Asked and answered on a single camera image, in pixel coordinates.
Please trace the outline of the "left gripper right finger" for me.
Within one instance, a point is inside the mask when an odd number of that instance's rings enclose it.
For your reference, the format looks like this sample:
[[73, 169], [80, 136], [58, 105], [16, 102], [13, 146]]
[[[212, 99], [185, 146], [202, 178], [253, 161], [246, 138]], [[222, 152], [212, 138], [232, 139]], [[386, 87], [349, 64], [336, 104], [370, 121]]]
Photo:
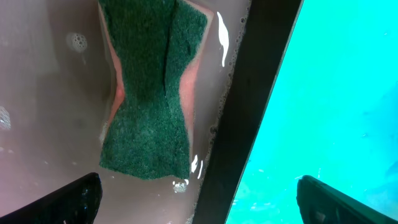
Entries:
[[397, 224], [310, 175], [298, 181], [296, 200], [304, 224]]

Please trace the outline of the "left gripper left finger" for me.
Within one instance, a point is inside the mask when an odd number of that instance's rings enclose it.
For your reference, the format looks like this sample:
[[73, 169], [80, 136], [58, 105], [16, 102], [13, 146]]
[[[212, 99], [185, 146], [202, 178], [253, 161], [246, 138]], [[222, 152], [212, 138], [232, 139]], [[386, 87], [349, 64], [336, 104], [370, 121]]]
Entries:
[[91, 172], [1, 217], [1, 224], [93, 223], [102, 196], [103, 189], [99, 174]]

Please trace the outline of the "pink green sponge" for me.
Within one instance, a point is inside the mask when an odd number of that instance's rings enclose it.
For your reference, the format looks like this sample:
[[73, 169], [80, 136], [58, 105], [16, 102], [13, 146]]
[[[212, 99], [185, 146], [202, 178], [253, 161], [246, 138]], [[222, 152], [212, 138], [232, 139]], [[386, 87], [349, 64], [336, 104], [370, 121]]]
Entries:
[[100, 1], [116, 92], [99, 164], [187, 179], [195, 82], [213, 13], [191, 1]]

